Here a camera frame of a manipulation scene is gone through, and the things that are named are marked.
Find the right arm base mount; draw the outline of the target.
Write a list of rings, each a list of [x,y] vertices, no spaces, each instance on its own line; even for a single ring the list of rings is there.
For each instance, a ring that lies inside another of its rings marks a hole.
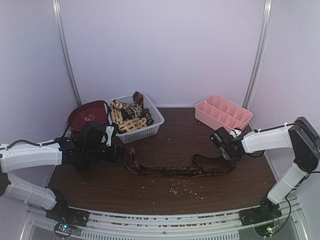
[[[242,226],[272,221],[272,223],[266,223],[255,227],[255,231],[260,237],[273,236],[277,230],[275,219],[282,216],[279,204],[274,204],[266,196],[262,198],[259,206],[241,210],[238,214]]]

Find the dark brown red patterned tie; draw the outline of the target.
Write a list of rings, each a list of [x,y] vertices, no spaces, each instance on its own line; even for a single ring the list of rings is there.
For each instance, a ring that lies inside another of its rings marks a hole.
[[[130,155],[131,161],[127,161],[124,157],[121,159],[123,166],[132,174],[137,176],[158,176],[158,177],[177,177],[177,178],[197,178],[197,177],[218,177],[222,176],[236,168],[234,161],[227,160],[226,168],[219,171],[216,167],[204,167],[198,159],[220,161],[224,158],[208,157],[200,154],[192,156],[194,166],[178,167],[178,166],[144,166],[136,156],[136,150],[129,147],[126,151]]]

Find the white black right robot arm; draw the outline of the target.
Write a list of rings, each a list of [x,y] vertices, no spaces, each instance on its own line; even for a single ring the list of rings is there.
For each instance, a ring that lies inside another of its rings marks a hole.
[[[303,116],[293,122],[248,133],[238,129],[227,131],[220,127],[210,139],[223,158],[233,164],[244,155],[279,150],[292,152],[292,164],[266,194],[264,204],[256,210],[256,216],[261,221],[268,220],[276,212],[275,205],[316,170],[320,162],[320,135]]]

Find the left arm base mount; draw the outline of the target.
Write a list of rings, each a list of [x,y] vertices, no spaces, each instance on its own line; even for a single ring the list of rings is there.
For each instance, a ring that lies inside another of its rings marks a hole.
[[[56,222],[54,234],[61,239],[70,237],[78,227],[86,227],[90,213],[69,207],[65,200],[58,199],[52,209],[44,209],[45,216]]]

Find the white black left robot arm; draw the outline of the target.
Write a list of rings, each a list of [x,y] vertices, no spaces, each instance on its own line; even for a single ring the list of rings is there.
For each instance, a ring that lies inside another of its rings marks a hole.
[[[20,179],[14,170],[72,165],[77,171],[89,168],[93,162],[115,163],[125,149],[112,140],[116,126],[86,123],[75,137],[61,136],[46,142],[19,139],[0,147],[0,194],[52,211],[61,222],[72,218],[72,211],[58,191]]]

